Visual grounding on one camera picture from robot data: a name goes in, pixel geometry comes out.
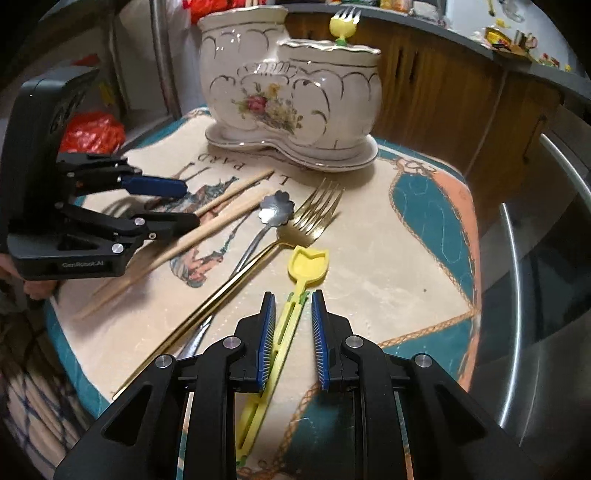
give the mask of printed figure illustration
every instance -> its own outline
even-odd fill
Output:
[[[174,178],[179,179],[183,173],[189,168],[194,167],[194,163],[185,165]],[[209,170],[210,167],[205,167],[194,173],[187,178],[183,179],[185,182],[195,178],[200,173]],[[187,192],[187,194],[181,199],[155,199],[149,200],[145,208],[146,210],[156,212],[185,212],[192,213],[199,210],[202,206],[208,204],[213,199],[222,195],[228,187],[238,180],[237,177],[232,176],[228,181],[220,181],[216,185],[202,185],[195,193]],[[214,219],[219,213],[231,202],[228,200],[217,205],[201,217],[201,224],[204,225],[208,221]],[[223,262],[223,257],[228,251],[228,246],[236,235],[236,231],[242,225],[244,220],[248,216],[244,217],[238,225],[234,228],[229,238],[223,244],[220,250],[213,251],[203,257],[199,256],[199,246],[190,248],[185,253],[173,258],[170,261],[170,269],[174,275],[185,282],[188,286],[193,288],[199,288],[207,280],[206,273],[209,272],[216,265]]]
[[[248,218],[246,215],[238,225],[234,227],[232,233],[223,244],[223,247],[218,251],[213,251],[205,257],[195,258],[199,253],[197,248],[192,248],[183,255],[173,258],[170,261],[170,268],[173,273],[184,281],[189,287],[199,288],[207,280],[205,274],[213,267],[223,262],[223,257],[228,251],[230,242],[236,236],[236,232],[244,221]]]

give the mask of red plastic bag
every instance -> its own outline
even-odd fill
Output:
[[[125,128],[110,113],[79,113],[66,128],[60,152],[110,154],[124,142]]]
[[[245,0],[183,0],[183,8],[191,11],[191,23],[196,24],[200,18],[213,12],[223,12],[232,8],[243,8]]]

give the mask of plaid cloth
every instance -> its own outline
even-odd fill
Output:
[[[0,414],[33,465],[51,479],[92,419],[57,359],[42,311],[23,310],[15,291],[18,286],[0,280]]]

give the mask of gold fork handle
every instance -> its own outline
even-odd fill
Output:
[[[244,267],[239,270],[236,275],[228,279],[221,287],[213,292],[207,300],[205,300],[197,309],[189,315],[183,323],[176,327],[173,332],[158,345],[154,351],[142,362],[142,364],[135,369],[135,371],[125,380],[125,383],[121,386],[119,391],[113,396],[115,400],[121,392],[125,390],[131,382],[137,377],[157,356],[168,353],[168,351],[177,343],[184,335],[190,330],[197,328],[203,323],[203,321],[209,317],[219,306],[226,300],[230,294],[236,290],[238,285],[247,278],[248,274],[255,269],[255,267],[263,262],[265,259],[271,256],[273,250],[276,247],[290,247],[295,248],[287,242],[276,240],[275,242],[267,245],[259,254],[253,257]]]

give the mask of wooden cabinet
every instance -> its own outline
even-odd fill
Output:
[[[328,40],[330,15],[290,13],[293,38]],[[456,167],[472,190],[481,233],[527,174],[527,154],[561,103],[542,81],[507,73],[460,44],[364,18],[352,44],[382,51],[382,109],[372,134]]]
[[[294,38],[327,40],[330,16],[289,14]],[[441,158],[470,163],[492,114],[502,69],[454,42],[415,28],[364,18],[353,44],[382,51],[382,111],[373,134]]]

